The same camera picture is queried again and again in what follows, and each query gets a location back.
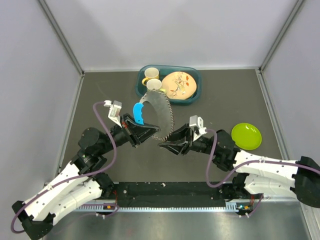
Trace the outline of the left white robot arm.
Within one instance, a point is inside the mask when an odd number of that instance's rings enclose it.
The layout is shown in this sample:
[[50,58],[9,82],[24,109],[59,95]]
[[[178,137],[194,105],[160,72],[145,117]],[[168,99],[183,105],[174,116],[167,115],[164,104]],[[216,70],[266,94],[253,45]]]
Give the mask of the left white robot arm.
[[12,205],[13,233],[39,240],[75,209],[100,197],[109,198],[114,184],[105,171],[116,161],[117,148],[125,143],[136,147],[161,131],[159,126],[136,122],[129,114],[119,117],[111,129],[102,119],[100,123],[103,131],[84,130],[79,151],[52,181],[30,199]]

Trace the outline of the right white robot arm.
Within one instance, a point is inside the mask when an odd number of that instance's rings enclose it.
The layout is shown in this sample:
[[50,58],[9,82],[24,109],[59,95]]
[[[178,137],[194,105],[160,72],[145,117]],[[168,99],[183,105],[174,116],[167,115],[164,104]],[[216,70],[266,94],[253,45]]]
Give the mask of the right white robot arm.
[[249,194],[278,195],[319,208],[320,166],[312,158],[301,156],[300,160],[283,160],[259,156],[236,147],[225,130],[213,132],[212,137],[206,137],[207,132],[185,124],[159,147],[175,155],[186,155],[190,151],[208,154],[205,181],[211,188],[220,186],[209,180],[210,167],[215,164],[229,175],[237,174],[232,187],[239,198]]

